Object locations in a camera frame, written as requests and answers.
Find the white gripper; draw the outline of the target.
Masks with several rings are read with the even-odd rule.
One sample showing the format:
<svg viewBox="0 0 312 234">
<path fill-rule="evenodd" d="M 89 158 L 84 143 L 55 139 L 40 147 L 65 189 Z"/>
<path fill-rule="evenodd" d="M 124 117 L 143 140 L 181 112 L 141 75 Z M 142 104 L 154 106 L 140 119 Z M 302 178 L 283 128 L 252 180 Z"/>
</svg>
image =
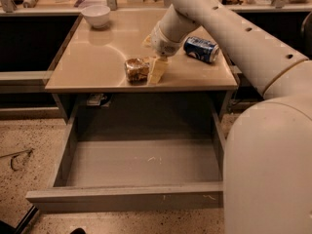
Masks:
<svg viewBox="0 0 312 234">
<path fill-rule="evenodd" d="M 147 78 L 148 85 L 156 85 L 168 67 L 168 59 L 176 54 L 181 45 L 182 36 L 176 25 L 172 22 L 159 20 L 151 31 L 142 41 L 145 48 L 152 47 L 161 58 L 151 58 L 150 68 Z"/>
</svg>

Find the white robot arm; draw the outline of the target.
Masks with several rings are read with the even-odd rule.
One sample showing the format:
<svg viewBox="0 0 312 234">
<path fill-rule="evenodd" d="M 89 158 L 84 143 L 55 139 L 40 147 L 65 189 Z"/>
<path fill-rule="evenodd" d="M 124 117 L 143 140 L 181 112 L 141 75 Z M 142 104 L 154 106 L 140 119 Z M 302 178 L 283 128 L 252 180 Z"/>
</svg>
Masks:
<svg viewBox="0 0 312 234">
<path fill-rule="evenodd" d="M 262 95 L 233 124 L 224 147 L 226 234 L 312 234 L 312 64 L 224 7 L 171 0 L 150 44 L 171 57 L 203 26 Z"/>
</svg>

